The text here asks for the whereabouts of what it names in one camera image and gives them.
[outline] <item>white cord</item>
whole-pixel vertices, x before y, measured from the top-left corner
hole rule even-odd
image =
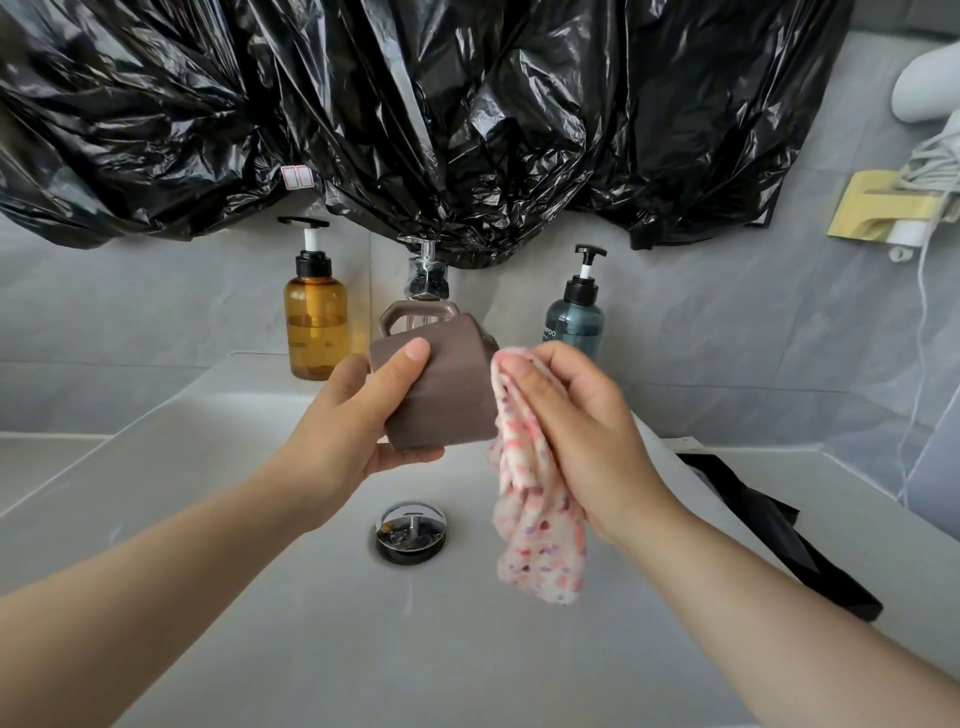
[[[920,250],[920,262],[917,264],[917,286],[920,288],[920,323],[917,326],[917,358],[920,363],[920,381],[917,383],[917,394],[913,399],[913,408],[910,410],[910,422],[907,425],[900,443],[897,445],[897,460],[900,464],[900,475],[903,486],[897,493],[897,500],[904,508],[910,507],[907,481],[911,473],[906,471],[903,460],[903,448],[910,439],[917,417],[920,413],[920,401],[924,395],[926,383],[926,357],[924,355],[924,329],[926,315],[929,309],[924,285],[924,265],[926,252],[930,247],[930,238],[937,230],[947,213],[950,196],[960,194],[960,130],[939,133],[919,144],[913,151],[906,165],[900,170],[900,179],[894,183],[900,189],[922,190],[925,192],[942,192],[936,214],[927,222],[924,232],[924,244]]]

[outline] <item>forearm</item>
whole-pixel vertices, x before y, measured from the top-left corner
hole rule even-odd
[[[302,532],[262,477],[0,599],[0,722],[112,724]]]
[[[960,725],[960,686],[678,507],[622,540],[768,728]]]

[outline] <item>fingernail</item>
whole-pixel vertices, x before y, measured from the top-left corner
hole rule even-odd
[[[505,353],[500,357],[500,366],[514,379],[520,379],[534,368],[529,359],[517,356],[515,353]]]
[[[426,339],[414,339],[403,347],[403,353],[414,361],[426,361],[430,355],[430,343]]]

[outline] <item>sink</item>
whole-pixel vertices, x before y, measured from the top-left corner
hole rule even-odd
[[[119,543],[249,474],[317,385],[286,357],[236,354],[0,517],[0,593]],[[645,425],[671,489],[776,558]],[[590,538],[570,607],[500,584],[487,446],[372,477],[324,528],[271,564],[121,719],[208,726],[699,728],[746,708],[654,589]],[[446,515],[444,549],[383,561],[377,517],[404,500]]]

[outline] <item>faucet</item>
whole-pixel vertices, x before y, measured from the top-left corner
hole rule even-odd
[[[446,301],[450,284],[446,280],[446,263],[437,260],[435,240],[421,240],[420,255],[410,258],[410,277],[403,295],[408,301]],[[436,316],[407,316],[407,330],[437,321]]]

